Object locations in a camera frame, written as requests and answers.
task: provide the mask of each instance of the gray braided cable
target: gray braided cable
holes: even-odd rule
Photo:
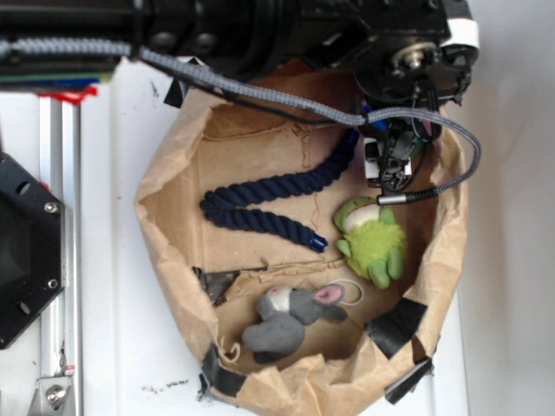
[[[23,38],[13,43],[0,40],[0,59],[5,59],[12,52],[17,52],[20,55],[98,55],[121,57],[130,56],[132,53],[132,46],[125,42],[88,38]],[[472,144],[474,155],[472,164],[468,170],[458,178],[450,180],[446,184],[435,188],[437,193],[444,192],[446,189],[458,185],[460,182],[470,178],[476,172],[478,164],[480,163],[481,148],[478,139],[463,126],[438,113],[410,107],[389,107],[374,111],[366,116],[348,114],[292,94],[281,93],[268,88],[256,87],[239,81],[230,80],[224,76],[214,74],[208,68],[181,62],[173,56],[158,54],[147,48],[140,49],[139,58],[145,63],[149,63],[158,69],[180,76],[186,80],[194,80],[212,88],[220,88],[227,93],[283,104],[288,107],[300,108],[346,126],[357,127],[384,119],[409,117],[431,121],[434,124],[448,127]]]

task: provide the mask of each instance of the plush frog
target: plush frog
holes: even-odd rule
[[[358,276],[380,289],[402,276],[407,240],[390,208],[380,207],[372,198],[353,198],[337,212],[334,222],[344,235],[337,248]]]

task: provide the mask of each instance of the cable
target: cable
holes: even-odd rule
[[[299,124],[305,124],[307,126],[324,126],[324,125],[332,126],[332,125],[337,124],[332,120],[304,119],[302,117],[296,116],[295,114],[287,113],[286,111],[280,110],[278,108],[268,107],[268,106],[264,106],[262,104],[257,104],[257,103],[252,102],[252,101],[242,100],[241,98],[239,98],[237,96],[233,96],[233,95],[218,93],[217,91],[214,91],[213,89],[200,86],[200,84],[195,84],[193,82],[188,82],[188,84],[190,84],[191,86],[194,86],[197,89],[200,89],[200,90],[202,90],[202,91],[204,91],[208,94],[211,94],[211,95],[214,95],[216,97],[222,98],[226,101],[232,102],[233,104],[238,104],[242,107],[253,108],[255,110],[262,111],[262,112],[268,113],[268,114],[279,115],[280,117],[283,117],[284,119],[295,121],[296,123],[299,123]]]
[[[94,55],[106,57],[129,57],[132,53],[132,47],[129,43],[113,42],[104,39],[26,38],[15,42],[8,42],[5,40],[0,41],[0,59],[5,59],[12,53],[22,56]],[[377,122],[379,120],[399,117],[427,120],[454,130],[456,133],[468,140],[473,146],[473,161],[468,170],[462,173],[459,177],[448,181],[444,185],[430,188],[424,192],[382,196],[382,199],[378,198],[378,203],[380,204],[406,203],[437,196],[447,189],[470,178],[476,172],[480,163],[481,146],[478,139],[476,139],[473,134],[461,125],[443,117],[440,114],[408,107],[388,107],[365,115],[348,114],[312,100],[296,97],[295,95],[230,80],[224,76],[214,74],[207,68],[192,65],[187,62],[181,62],[173,56],[161,55],[147,48],[140,49],[138,58],[143,62],[162,70],[163,72],[177,75],[184,81],[194,81],[205,84],[210,88],[220,88],[226,94],[236,94],[261,101],[282,104],[287,107],[300,108],[302,110],[321,115],[327,120],[332,120],[345,126],[359,127]]]

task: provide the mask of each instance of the gray stuffed mouse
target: gray stuffed mouse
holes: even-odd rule
[[[272,288],[258,299],[257,312],[262,322],[243,332],[243,344],[254,352],[259,363],[291,355],[304,341],[304,325],[318,318],[336,322],[347,319],[347,312],[336,305],[343,296],[344,289],[338,284],[329,284],[319,290]]]

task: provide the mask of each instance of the rope end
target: rope end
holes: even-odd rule
[[[309,248],[318,253],[324,253],[328,249],[328,241],[324,237],[314,234],[310,239]]]

